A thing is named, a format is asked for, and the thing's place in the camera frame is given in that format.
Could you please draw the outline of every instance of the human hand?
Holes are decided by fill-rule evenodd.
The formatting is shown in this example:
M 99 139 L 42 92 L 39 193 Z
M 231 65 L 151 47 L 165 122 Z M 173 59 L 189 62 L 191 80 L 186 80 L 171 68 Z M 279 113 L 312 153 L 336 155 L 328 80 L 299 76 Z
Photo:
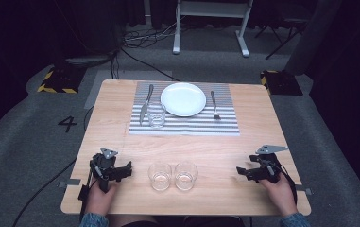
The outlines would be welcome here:
M 268 180 L 259 180 L 259 182 L 266 188 L 268 196 L 283 217 L 298 213 L 291 187 L 282 173 L 280 173 L 280 180 L 276 183 L 271 183 Z
M 85 213 L 94 213 L 106 216 L 111 207 L 112 199 L 114 198 L 118 183 L 111 183 L 111 187 L 107 193 L 104 193 L 100 189 L 99 181 L 97 179 L 93 178 L 91 185 L 92 187 L 88 195 Z

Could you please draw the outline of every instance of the cable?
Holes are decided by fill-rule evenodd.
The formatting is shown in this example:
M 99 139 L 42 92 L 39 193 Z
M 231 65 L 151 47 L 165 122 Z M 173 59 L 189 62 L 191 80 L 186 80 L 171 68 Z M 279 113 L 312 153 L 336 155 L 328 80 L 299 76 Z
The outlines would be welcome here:
M 59 175 L 61 175 L 65 170 L 67 170 L 68 167 L 70 167 L 75 161 L 76 159 L 74 159 L 68 166 L 66 166 L 62 171 L 60 171 L 56 176 L 54 176 L 50 181 L 48 181 L 44 186 L 41 187 L 41 189 L 39 189 L 35 195 L 33 195 L 29 201 L 26 203 L 26 205 L 24 206 L 24 208 L 20 211 L 20 213 L 18 214 L 17 218 L 14 220 L 14 223 L 12 224 L 12 227 L 15 227 L 18 223 L 18 220 L 20 219 L 21 215 L 24 213 L 24 211 L 26 210 L 26 208 L 30 205 L 30 203 L 39 195 L 39 193 L 41 193 L 48 185 L 50 185 L 50 183 L 52 183 L 54 180 L 56 180 L 56 178 L 59 177 Z
M 297 204 L 298 202 L 298 195 L 297 195 L 297 188 L 295 186 L 295 182 L 294 180 L 292 180 L 291 176 L 289 176 L 288 171 L 286 170 L 286 168 L 280 164 L 280 167 L 276 166 L 275 164 L 273 164 L 274 167 L 276 167 L 277 169 L 280 170 L 280 172 L 285 176 L 285 178 L 288 180 L 288 184 L 291 187 L 291 191 L 292 191 L 292 195 L 294 196 L 294 202 L 295 204 Z
M 79 223 L 82 222 L 83 216 L 85 215 L 85 209 L 88 202 L 89 189 L 91 188 L 89 187 L 89 182 L 91 181 L 91 178 L 92 178 L 92 169 L 90 168 L 88 174 L 88 181 L 86 181 L 86 186 L 85 185 L 82 186 L 81 192 L 79 193 L 79 197 L 78 197 L 78 199 L 82 201 L 79 212 Z
M 150 65 L 150 64 L 148 64 L 148 63 L 146 63 L 146 62 L 144 62 L 144 61 L 140 61 L 140 60 L 135 59 L 135 58 L 132 57 L 129 53 L 127 53 L 127 51 L 125 51 L 122 47 L 121 47 L 121 50 L 122 50 L 126 55 L 128 55 L 130 58 L 132 58 L 132 59 L 134 59 L 134 60 L 136 60 L 136 61 L 138 61 L 138 62 L 140 62 L 140 63 L 143 63 L 143 64 L 145 64 L 145 65 L 147 65 L 147 66 L 149 66 L 149 67 L 157 70 L 158 72 L 162 73 L 163 75 L 165 75 L 165 76 L 167 76 L 167 77 L 169 77 L 169 78 L 171 78 L 171 79 L 173 79 L 173 80 L 175 80 L 175 81 L 180 81 L 179 79 L 176 79 L 176 78 L 173 78 L 173 77 L 167 75 L 165 72 L 163 72 L 163 71 L 161 71 L 160 69 L 154 67 L 153 65 Z
M 168 36 L 175 35 L 175 33 L 172 33 L 174 29 L 170 29 L 170 28 L 172 26 L 174 26 L 176 23 L 172 24 L 171 26 L 167 27 L 166 29 L 164 29 L 162 31 L 155 30 L 155 32 L 152 34 L 148 34 L 148 32 L 151 29 L 148 29 L 144 35 L 139 35 L 139 31 L 129 31 L 126 35 L 124 35 L 123 46 L 128 47 L 128 48 L 149 47 L 149 46 L 155 44 L 157 41 L 161 41 L 161 40 L 166 39 Z M 137 40 L 139 40 L 138 44 L 129 44 L 129 42 L 133 42 L 133 41 L 137 41 Z M 143 45 L 145 42 L 153 42 L 153 43 L 148 44 L 148 45 Z
M 104 60 L 97 60 L 97 61 L 89 61 L 89 62 L 82 62 L 82 63 L 75 63 L 75 62 L 69 62 L 70 64 L 74 65 L 76 68 L 92 68 L 101 64 L 104 64 L 106 62 L 109 62 L 111 60 L 111 58 L 114 58 L 116 56 L 116 52 L 117 50 L 112 50 L 109 53 L 101 53 L 99 51 L 95 51 L 91 48 L 89 48 L 79 37 L 78 35 L 75 33 L 75 31 L 73 30 L 73 27 L 70 25 L 70 23 L 68 22 L 67 17 L 64 15 L 64 12 L 62 11 L 61 7 L 59 6 L 59 4 L 57 3 L 56 0 L 53 0 L 53 2 L 55 3 L 57 9 L 59 10 L 61 16 L 64 18 L 65 23 L 68 25 L 68 27 L 70 28 L 71 32 L 73 33 L 74 37 L 77 39 L 77 41 L 89 52 L 94 53 L 94 54 L 98 54 L 98 55 L 106 55 L 106 59 Z
M 111 73 L 111 79 L 114 79 L 114 61 L 113 59 L 110 60 L 110 73 Z
M 85 117 L 83 118 L 83 129 L 86 131 L 87 127 L 86 127 L 86 117 L 88 116 L 89 112 L 91 111 L 91 109 L 93 109 L 94 106 L 92 106 L 85 114 Z
M 120 76 L 118 75 L 118 70 L 120 69 L 120 63 L 118 63 L 118 58 L 117 57 L 115 57 L 115 62 L 117 62 L 117 72 L 116 72 L 117 79 L 120 79 Z

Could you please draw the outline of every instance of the metal stand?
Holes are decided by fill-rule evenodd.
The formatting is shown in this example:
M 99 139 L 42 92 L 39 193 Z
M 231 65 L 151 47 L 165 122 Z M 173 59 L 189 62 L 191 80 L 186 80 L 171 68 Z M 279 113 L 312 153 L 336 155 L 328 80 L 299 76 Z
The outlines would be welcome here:
M 249 51 L 244 39 L 245 28 L 247 27 L 250 10 L 253 0 L 248 0 L 246 4 L 237 3 L 216 3 L 216 2 L 188 2 L 178 0 L 177 3 L 177 27 L 174 37 L 173 54 L 180 53 L 180 17 L 181 15 L 190 16 L 211 16 L 211 17 L 231 17 L 243 18 L 241 30 L 236 30 L 235 35 L 242 51 L 242 56 L 249 57 Z

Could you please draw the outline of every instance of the wooden table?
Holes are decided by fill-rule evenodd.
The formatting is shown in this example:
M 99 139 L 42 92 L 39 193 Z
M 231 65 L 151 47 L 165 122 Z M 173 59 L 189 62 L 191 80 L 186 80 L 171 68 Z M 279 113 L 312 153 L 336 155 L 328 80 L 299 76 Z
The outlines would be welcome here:
M 136 80 L 105 80 L 94 105 L 71 179 L 86 184 L 89 161 L 100 148 L 118 151 L 115 166 L 132 161 L 132 176 L 120 183 L 111 214 L 149 215 L 278 215 L 265 189 L 236 167 L 258 167 L 250 154 L 262 145 L 287 147 L 283 131 L 266 88 L 262 85 L 229 84 L 240 136 L 134 135 L 129 134 Z M 289 150 L 276 153 L 296 184 L 301 184 Z M 189 160 L 198 168 L 195 187 L 180 191 L 174 182 L 155 191 L 147 170 L 156 161 L 173 168 Z M 68 185 L 61 204 L 67 214 L 78 214 L 81 186 Z M 298 192 L 298 209 L 309 215 L 311 208 L 303 191 Z

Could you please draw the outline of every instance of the chair leg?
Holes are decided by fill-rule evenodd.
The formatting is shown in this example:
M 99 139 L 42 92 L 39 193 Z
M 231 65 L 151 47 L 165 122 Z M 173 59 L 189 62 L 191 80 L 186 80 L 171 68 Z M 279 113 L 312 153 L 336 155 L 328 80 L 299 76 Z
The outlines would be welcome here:
M 277 34 L 277 32 L 274 30 L 274 28 L 273 28 L 273 27 L 271 27 L 271 30 L 273 31 L 274 35 L 277 37 L 277 40 L 279 40 L 279 41 L 280 41 L 280 44 L 282 44 L 282 43 L 283 43 L 283 41 L 281 40 L 280 36 Z
M 291 35 L 293 34 L 292 31 L 294 30 L 293 27 L 289 28 L 289 31 L 288 31 L 288 38 L 286 39 L 289 39 L 289 37 L 291 37 Z
M 267 26 L 264 26 L 264 27 L 262 28 L 262 30 L 260 30 L 259 33 L 257 33 L 257 34 L 255 35 L 255 38 L 258 38 L 258 37 L 260 36 L 260 34 L 262 34 L 262 33 L 266 30 L 266 28 L 267 28 Z
M 177 23 L 176 23 L 176 33 L 174 35 L 174 46 L 173 46 L 173 54 L 179 54 L 180 53 L 180 1 L 178 0 L 177 3 Z
M 290 37 L 288 37 L 281 45 L 279 45 L 275 50 L 273 50 L 267 57 L 266 60 L 268 60 L 273 54 L 275 54 L 281 47 L 283 47 L 285 44 L 287 44 L 292 38 L 294 38 L 298 34 L 298 31 L 295 31 Z

